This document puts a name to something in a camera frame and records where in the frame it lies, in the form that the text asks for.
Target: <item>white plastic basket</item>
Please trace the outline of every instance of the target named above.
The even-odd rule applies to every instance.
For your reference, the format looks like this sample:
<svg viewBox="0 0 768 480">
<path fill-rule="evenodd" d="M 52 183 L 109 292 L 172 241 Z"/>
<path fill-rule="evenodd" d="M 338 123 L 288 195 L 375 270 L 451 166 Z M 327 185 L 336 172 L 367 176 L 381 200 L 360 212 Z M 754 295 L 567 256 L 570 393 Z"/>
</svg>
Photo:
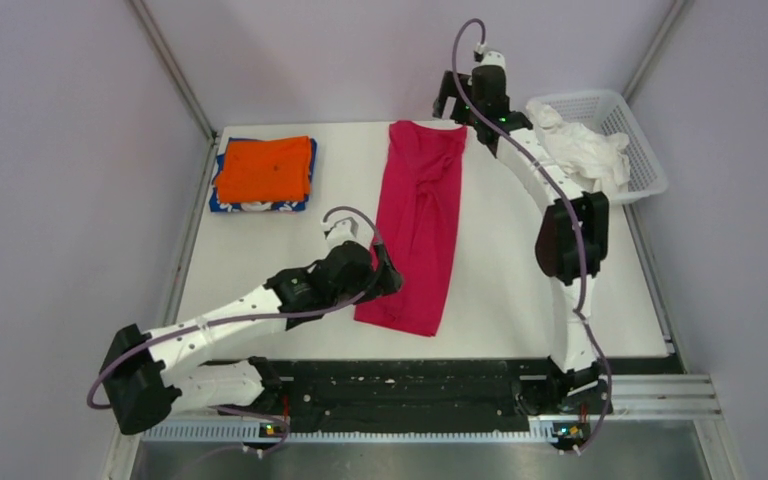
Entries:
<svg viewBox="0 0 768 480">
<path fill-rule="evenodd" d="M 628 192 L 617 194 L 611 203 L 632 203 L 667 189 L 664 169 L 620 94 L 611 90 L 589 90 L 545 95 L 532 100 L 551 106 L 564 120 L 581 122 L 596 133 L 623 132 L 628 135 L 629 143 L 625 149 L 631 168 Z"/>
</svg>

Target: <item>white tabletop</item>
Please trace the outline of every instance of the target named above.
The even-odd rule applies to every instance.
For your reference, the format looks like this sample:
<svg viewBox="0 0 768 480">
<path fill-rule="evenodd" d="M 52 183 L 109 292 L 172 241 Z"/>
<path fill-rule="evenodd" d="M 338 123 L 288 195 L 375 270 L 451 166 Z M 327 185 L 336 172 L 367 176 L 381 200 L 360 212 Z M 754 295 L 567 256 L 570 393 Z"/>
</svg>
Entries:
<svg viewBox="0 0 768 480">
<path fill-rule="evenodd" d="M 453 128 L 448 121 L 420 122 Z M 373 216 L 389 145 L 387 122 L 228 127 L 229 138 L 309 135 L 318 142 L 311 199 L 301 213 L 202 215 L 178 313 L 186 320 L 224 305 L 281 269 L 322 258 L 319 222 L 337 205 Z M 552 297 L 534 258 L 542 213 L 470 130 L 463 157 L 460 224 L 449 296 L 436 337 L 352 319 L 354 308 L 289 332 L 243 343 L 239 357 L 272 359 L 544 358 Z M 371 239 L 366 232 L 365 241 Z M 610 357 L 667 355 L 623 210 L 610 216 L 608 257 L 593 293 L 593 330 Z"/>
</svg>

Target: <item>folded orange shirt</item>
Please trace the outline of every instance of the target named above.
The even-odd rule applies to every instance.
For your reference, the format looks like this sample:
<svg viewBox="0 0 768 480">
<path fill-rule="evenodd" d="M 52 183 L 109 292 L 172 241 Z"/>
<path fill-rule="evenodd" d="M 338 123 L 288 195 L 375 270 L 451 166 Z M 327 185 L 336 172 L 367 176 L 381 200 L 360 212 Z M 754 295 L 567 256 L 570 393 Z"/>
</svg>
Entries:
<svg viewBox="0 0 768 480">
<path fill-rule="evenodd" d="M 310 137 L 232 142 L 214 181 L 222 203 L 303 202 L 310 193 Z"/>
</svg>

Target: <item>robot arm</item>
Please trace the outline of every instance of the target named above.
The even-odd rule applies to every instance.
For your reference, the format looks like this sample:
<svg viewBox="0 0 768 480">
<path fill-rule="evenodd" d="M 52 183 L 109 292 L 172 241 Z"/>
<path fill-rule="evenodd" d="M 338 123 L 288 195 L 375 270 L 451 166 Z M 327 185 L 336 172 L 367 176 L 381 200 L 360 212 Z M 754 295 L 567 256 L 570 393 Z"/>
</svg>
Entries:
<svg viewBox="0 0 768 480">
<path fill-rule="evenodd" d="M 353 218 L 326 229 L 329 253 L 308 267 L 281 270 L 248 294 L 185 322 L 146 332 L 129 325 L 116 333 L 102 371 L 126 352 L 142 349 L 102 382 L 123 434 L 145 431 L 171 413 L 252 404 L 281 383 L 266 359 L 207 363 L 233 358 L 234 346 L 318 320 L 339 304 L 370 301 L 401 288 L 402 277 L 383 243 L 373 245 L 378 260 L 373 268 L 372 255 L 357 241 Z M 146 348 L 162 337 L 168 340 Z"/>
<path fill-rule="evenodd" d="M 585 300 L 581 308 L 585 318 L 590 317 L 595 277 L 608 253 L 608 200 L 602 193 L 582 191 L 543 148 L 539 133 L 534 131 L 528 118 L 522 112 L 510 110 L 504 56 L 488 50 L 485 44 L 479 44 L 475 49 L 475 60 L 480 63 L 472 70 L 472 75 L 454 75 L 451 71 L 443 75 L 433 113 L 435 117 L 442 118 L 446 101 L 454 97 L 450 118 L 473 127 L 478 140 L 511 170 L 544 212 L 535 254 L 540 269 L 552 284 L 554 335 L 550 359 L 553 368 L 547 377 L 550 396 L 558 409 L 572 411 L 580 404 L 601 396 L 605 382 L 599 379 L 599 364 L 584 324 L 574 313 L 581 293 L 581 273 L 572 219 L 544 174 L 570 199 L 580 222 L 587 268 Z M 456 82 L 475 110 L 514 141 L 527 146 L 543 172 L 513 144 L 499 141 L 499 134 L 477 118 L 475 111 L 470 110 L 461 98 Z"/>
</svg>

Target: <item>crumpled white cloth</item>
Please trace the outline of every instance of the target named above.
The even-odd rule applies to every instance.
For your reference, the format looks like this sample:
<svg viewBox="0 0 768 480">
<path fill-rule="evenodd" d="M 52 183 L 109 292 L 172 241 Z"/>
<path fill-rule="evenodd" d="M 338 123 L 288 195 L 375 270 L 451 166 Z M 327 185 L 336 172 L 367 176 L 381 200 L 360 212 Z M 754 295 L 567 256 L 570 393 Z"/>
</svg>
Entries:
<svg viewBox="0 0 768 480">
<path fill-rule="evenodd" d="M 554 108 L 534 100 L 525 112 L 543 148 L 582 188 L 603 192 L 608 199 L 628 191 L 628 135 L 606 137 L 581 123 L 565 122 Z"/>
</svg>

